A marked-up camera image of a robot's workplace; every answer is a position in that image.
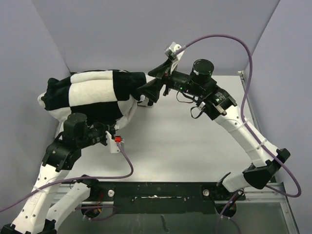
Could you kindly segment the white pillow insert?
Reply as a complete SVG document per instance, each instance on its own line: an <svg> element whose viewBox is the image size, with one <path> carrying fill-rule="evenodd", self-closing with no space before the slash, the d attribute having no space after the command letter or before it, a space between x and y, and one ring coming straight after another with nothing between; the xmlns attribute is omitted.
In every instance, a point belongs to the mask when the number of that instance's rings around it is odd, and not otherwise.
<svg viewBox="0 0 312 234"><path fill-rule="evenodd" d="M116 130L124 128L132 119L138 106L152 107L154 102L144 95L136 100L133 96L128 96L123 101L105 101L85 103L84 105L70 106L68 100L56 99L52 102L46 101L46 93L38 97L38 103L49 114L60 122L64 122L72 113L83 113L87 116L88 125L96 122L114 125Z"/></svg>

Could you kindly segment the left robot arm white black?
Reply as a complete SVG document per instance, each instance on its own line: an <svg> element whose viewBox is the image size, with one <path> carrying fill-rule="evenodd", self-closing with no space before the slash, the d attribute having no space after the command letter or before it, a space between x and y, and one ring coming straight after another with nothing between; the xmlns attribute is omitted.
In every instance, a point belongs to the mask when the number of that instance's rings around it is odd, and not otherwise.
<svg viewBox="0 0 312 234"><path fill-rule="evenodd" d="M39 175L18 216L4 225L2 234L55 234L64 219L85 199L99 195L99 181L82 175L67 179L82 149L97 143L107 145L115 132L113 126L89 124L85 114L71 114L54 141L46 148Z"/></svg>

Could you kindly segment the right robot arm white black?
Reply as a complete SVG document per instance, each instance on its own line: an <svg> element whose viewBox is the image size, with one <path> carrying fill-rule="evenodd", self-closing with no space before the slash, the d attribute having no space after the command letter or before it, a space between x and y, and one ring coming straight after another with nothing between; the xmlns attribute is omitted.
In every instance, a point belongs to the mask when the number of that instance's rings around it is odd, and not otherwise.
<svg viewBox="0 0 312 234"><path fill-rule="evenodd" d="M242 147L251 159L251 165L239 174L226 174L217 187L218 196L229 199L235 191L246 187L263 189L290 157L290 152L277 148L246 118L240 117L240 107L217 85L212 78L213 71L214 65L206 59L196 60L190 74L176 71L174 63L167 60L148 73L153 80L138 91L152 102L158 101L163 86L166 87L165 96L171 89L189 94L201 113L223 127Z"/></svg>

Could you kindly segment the black white checkered pillowcase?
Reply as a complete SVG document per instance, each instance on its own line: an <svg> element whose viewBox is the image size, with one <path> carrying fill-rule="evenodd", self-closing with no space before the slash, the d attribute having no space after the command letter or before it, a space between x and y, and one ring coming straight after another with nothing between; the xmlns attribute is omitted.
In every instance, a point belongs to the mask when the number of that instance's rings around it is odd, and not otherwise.
<svg viewBox="0 0 312 234"><path fill-rule="evenodd" d="M147 83L144 72L124 70L94 70L73 73L62 80L48 79L46 101L68 100L70 106L85 103L127 100L133 96L139 100L137 88Z"/></svg>

